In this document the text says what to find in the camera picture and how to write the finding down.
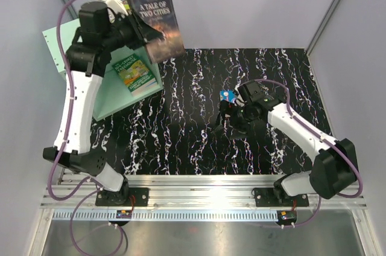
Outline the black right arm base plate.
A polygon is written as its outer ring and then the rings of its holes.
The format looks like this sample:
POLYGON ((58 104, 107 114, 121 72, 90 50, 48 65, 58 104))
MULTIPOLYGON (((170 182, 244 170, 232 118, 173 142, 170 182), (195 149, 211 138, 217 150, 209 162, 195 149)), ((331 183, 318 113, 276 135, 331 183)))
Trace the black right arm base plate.
POLYGON ((307 195, 288 196, 278 188, 252 189, 252 196, 255 199, 256 207, 308 207, 307 195))

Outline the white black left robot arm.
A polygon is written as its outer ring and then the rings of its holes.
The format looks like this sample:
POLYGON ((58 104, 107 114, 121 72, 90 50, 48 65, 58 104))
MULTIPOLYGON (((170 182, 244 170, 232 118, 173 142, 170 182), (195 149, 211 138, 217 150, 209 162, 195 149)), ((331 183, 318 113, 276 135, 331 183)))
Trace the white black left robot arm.
POLYGON ((93 108, 111 53, 124 46, 136 50, 163 35, 138 14, 113 11, 102 1, 83 4, 79 20, 70 47, 61 52, 66 70, 63 115, 57 138, 44 148, 43 158, 52 162, 52 170, 61 166, 87 174, 101 196, 123 206, 130 198, 126 178, 90 147, 93 108))

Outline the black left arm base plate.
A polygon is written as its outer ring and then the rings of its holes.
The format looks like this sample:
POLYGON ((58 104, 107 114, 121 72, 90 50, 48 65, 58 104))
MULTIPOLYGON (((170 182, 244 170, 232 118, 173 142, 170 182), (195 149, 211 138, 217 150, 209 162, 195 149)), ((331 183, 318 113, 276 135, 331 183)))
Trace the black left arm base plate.
POLYGON ((97 193, 96 206, 131 206, 146 207, 149 200, 149 188, 128 187, 124 191, 112 192, 103 190, 97 193))

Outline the dark tale two cities book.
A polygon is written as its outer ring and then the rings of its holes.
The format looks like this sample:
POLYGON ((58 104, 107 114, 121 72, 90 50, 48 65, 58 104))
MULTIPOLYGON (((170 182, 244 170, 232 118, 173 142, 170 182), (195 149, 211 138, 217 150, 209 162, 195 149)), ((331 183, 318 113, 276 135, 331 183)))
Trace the dark tale two cities book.
POLYGON ((147 36, 145 48, 152 63, 160 63, 185 52, 172 0, 127 0, 130 8, 157 36, 147 36))

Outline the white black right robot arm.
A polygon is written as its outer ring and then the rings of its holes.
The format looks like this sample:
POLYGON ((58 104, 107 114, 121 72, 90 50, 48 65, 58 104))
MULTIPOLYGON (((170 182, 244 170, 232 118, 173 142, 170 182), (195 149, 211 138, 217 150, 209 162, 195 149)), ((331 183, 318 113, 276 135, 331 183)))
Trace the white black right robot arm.
POLYGON ((302 195, 316 194, 322 199, 341 195, 353 183, 359 184, 362 193, 356 150, 353 142, 338 140, 321 131, 301 117, 290 105, 290 92, 286 96, 263 91, 261 80, 250 80, 235 90, 220 92, 220 106, 215 130, 230 126, 232 139, 243 139, 252 131, 252 123, 263 121, 280 130, 291 139, 312 162, 310 171, 282 176, 268 192, 257 194, 256 199, 274 200, 280 206, 293 203, 302 195))

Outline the green 104-storey treehouse book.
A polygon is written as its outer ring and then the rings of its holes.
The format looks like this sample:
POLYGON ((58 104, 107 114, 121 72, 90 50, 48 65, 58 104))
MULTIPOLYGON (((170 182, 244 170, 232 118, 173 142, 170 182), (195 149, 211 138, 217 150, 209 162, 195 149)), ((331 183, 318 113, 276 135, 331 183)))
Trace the green 104-storey treehouse book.
POLYGON ((136 86, 136 82, 139 82, 139 84, 146 83, 155 78, 153 72, 136 54, 131 54, 128 57, 117 61, 112 65, 112 68, 124 82, 129 91, 132 87, 136 86))

